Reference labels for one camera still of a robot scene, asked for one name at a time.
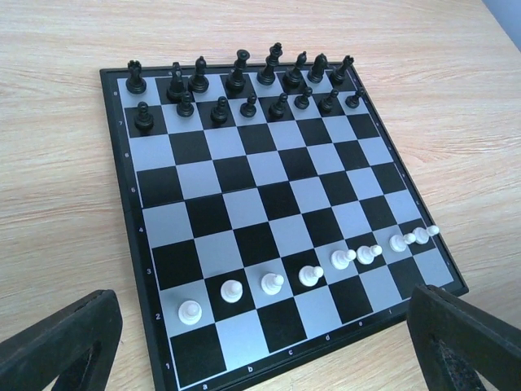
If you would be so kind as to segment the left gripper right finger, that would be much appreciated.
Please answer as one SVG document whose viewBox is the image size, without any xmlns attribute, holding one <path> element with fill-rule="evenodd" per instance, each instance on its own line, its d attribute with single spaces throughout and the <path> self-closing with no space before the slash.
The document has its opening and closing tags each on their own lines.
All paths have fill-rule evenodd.
<svg viewBox="0 0 521 391">
<path fill-rule="evenodd" d="M 520 389 L 520 330 L 432 285 L 413 290 L 409 334 L 430 390 Z"/>
</svg>

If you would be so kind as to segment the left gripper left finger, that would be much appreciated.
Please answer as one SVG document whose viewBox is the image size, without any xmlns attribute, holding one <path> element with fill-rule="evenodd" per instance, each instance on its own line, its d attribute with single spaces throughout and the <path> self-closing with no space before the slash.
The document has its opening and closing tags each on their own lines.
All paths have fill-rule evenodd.
<svg viewBox="0 0 521 391">
<path fill-rule="evenodd" d="M 96 290 L 1 343 L 1 389 L 104 390 L 121 331 L 115 292 Z"/>
</svg>

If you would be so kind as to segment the white chess piece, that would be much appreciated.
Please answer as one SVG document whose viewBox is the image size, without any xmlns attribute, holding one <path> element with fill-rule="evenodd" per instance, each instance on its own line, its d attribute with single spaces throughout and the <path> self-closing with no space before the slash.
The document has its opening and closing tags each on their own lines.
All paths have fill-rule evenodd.
<svg viewBox="0 0 521 391">
<path fill-rule="evenodd" d="M 416 244 L 426 244 L 431 237 L 438 235 L 439 233 L 440 228 L 437 225 L 430 225 L 427 228 L 419 226 L 413 230 Z"/>
</svg>

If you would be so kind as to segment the white pawn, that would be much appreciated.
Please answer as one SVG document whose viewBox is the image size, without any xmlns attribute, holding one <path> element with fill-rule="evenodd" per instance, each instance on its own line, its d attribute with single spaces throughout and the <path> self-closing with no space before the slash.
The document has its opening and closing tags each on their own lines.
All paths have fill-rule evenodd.
<svg viewBox="0 0 521 391">
<path fill-rule="evenodd" d="M 416 241 L 416 236 L 413 233 L 405 235 L 393 235 L 389 239 L 389 246 L 392 251 L 401 253 L 404 252 L 408 246 Z"/>
<path fill-rule="evenodd" d="M 221 285 L 221 298 L 228 303 L 236 303 L 243 296 L 243 285 L 240 281 L 229 279 Z"/>
<path fill-rule="evenodd" d="M 285 279 L 281 274 L 267 273 L 262 277 L 260 285 L 267 295 L 273 296 L 282 290 L 284 282 Z"/>
<path fill-rule="evenodd" d="M 313 287 L 318 280 L 324 275 L 321 266 L 303 266 L 298 274 L 299 281 L 305 287 Z"/>
<path fill-rule="evenodd" d="M 197 301 L 186 300 L 179 306 L 177 315 L 185 325 L 195 325 L 202 318 L 202 307 Z"/>
<path fill-rule="evenodd" d="M 335 250 L 331 254 L 331 264 L 337 270 L 344 270 L 356 258 L 357 258 L 357 253 L 352 249 Z"/>
<path fill-rule="evenodd" d="M 382 252 L 382 247 L 377 244 L 372 246 L 362 245 L 357 249 L 357 260 L 362 265 L 369 265 L 377 256 L 381 255 Z"/>
</svg>

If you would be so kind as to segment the black pawn mid board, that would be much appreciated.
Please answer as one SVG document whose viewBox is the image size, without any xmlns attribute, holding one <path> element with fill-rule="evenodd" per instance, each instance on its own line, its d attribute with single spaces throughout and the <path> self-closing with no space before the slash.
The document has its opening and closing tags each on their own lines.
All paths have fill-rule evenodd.
<svg viewBox="0 0 521 391">
<path fill-rule="evenodd" d="M 269 115 L 272 118 L 280 119 L 284 116 L 287 110 L 287 93 L 281 93 L 276 101 L 273 101 L 269 106 Z"/>
</svg>

